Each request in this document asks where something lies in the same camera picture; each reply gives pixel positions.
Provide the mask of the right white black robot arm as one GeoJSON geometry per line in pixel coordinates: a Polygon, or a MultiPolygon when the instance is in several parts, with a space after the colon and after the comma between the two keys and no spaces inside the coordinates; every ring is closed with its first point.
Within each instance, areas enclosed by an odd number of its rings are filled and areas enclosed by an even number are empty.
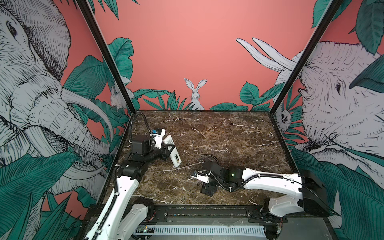
{"type": "Polygon", "coordinates": [[[282,218],[288,214],[305,212],[315,217],[329,217],[334,210],[328,205],[326,186],[312,172],[298,174],[260,172],[241,166],[225,169],[213,161],[206,161],[191,173],[203,182],[201,192],[212,196],[218,187],[235,193],[239,190],[264,190],[282,194],[264,201],[261,215],[282,218]]]}

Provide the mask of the white remote control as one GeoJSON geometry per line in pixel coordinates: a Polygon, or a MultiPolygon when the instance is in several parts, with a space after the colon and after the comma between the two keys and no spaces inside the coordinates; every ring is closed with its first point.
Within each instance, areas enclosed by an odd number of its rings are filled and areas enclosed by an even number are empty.
{"type": "MultiPolygon", "coordinates": [[[[164,144],[174,144],[174,140],[172,138],[171,135],[167,135],[164,140],[163,140],[163,143],[164,144]]],[[[179,167],[180,164],[182,163],[182,160],[181,160],[181,156],[176,148],[176,145],[175,145],[175,149],[172,151],[170,157],[169,157],[174,165],[175,168],[179,167]]]]}

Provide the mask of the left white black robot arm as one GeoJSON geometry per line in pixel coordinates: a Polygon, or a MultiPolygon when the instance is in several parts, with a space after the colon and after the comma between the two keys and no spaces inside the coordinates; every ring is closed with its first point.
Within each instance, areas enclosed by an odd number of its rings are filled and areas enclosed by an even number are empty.
{"type": "Polygon", "coordinates": [[[155,147],[145,155],[128,155],[125,161],[116,166],[113,172],[114,190],[105,204],[102,212],[94,225],[89,229],[84,240],[128,240],[135,233],[137,227],[155,216],[153,201],[141,198],[131,207],[127,215],[124,215],[129,201],[138,188],[144,174],[156,159],[180,163],[181,157],[177,153],[174,140],[171,135],[155,138],[160,143],[160,148],[155,147]]]}

